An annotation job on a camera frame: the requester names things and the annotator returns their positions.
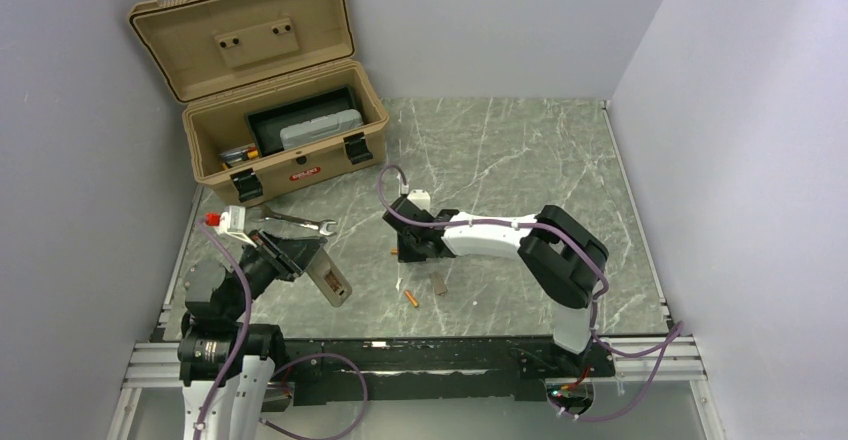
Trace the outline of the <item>beige battery compartment cover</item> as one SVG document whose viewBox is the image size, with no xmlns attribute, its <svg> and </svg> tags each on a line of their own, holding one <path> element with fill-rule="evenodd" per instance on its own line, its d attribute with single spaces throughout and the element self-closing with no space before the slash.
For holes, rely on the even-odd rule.
<svg viewBox="0 0 848 440">
<path fill-rule="evenodd" d="M 429 279 L 431 282 L 433 293 L 436 296 L 445 296 L 447 294 L 448 288 L 446 286 L 444 277 L 441 274 L 432 273 L 429 275 Z"/>
</svg>

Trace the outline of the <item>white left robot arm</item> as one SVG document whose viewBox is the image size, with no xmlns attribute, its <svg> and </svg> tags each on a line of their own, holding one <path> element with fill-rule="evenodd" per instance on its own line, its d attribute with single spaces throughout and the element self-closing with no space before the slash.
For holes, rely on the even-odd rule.
<svg viewBox="0 0 848 440">
<path fill-rule="evenodd" d="M 321 237 L 248 235 L 226 265 L 196 265 L 189 275 L 177 349 L 186 439 L 252 439 L 267 385 L 289 355 L 279 326 L 252 321 L 252 304 L 275 281 L 306 273 L 326 244 Z"/>
</svg>

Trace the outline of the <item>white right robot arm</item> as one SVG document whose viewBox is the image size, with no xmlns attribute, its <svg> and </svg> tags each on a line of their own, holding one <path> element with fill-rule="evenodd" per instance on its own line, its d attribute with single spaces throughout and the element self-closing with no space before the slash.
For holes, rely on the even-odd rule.
<svg viewBox="0 0 848 440">
<path fill-rule="evenodd" d="M 607 247 L 562 208 L 535 215 L 482 217 L 444 209 L 436 216 L 410 195 L 386 207 L 383 220 L 397 234 L 401 262 L 487 256 L 523 263 L 556 304 L 551 361 L 574 375 L 590 359 L 593 304 L 608 290 Z"/>
</svg>

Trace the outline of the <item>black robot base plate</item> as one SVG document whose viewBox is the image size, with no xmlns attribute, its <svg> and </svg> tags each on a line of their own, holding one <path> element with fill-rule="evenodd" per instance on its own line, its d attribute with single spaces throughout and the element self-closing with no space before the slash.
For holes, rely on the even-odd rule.
<svg viewBox="0 0 848 440">
<path fill-rule="evenodd" d="M 545 388 L 588 383 L 616 374 L 599 346 L 582 355 L 557 347 L 549 335 L 387 339 L 294 339 L 271 388 L 296 406 L 329 402 L 507 397 L 542 401 Z"/>
</svg>

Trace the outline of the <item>white remote control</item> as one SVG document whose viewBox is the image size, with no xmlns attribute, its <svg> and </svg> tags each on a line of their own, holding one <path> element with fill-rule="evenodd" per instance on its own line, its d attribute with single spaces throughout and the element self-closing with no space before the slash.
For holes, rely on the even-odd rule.
<svg viewBox="0 0 848 440">
<path fill-rule="evenodd" d="M 341 307 L 353 292 L 352 286 L 324 247 L 319 247 L 305 270 L 334 308 Z"/>
</svg>

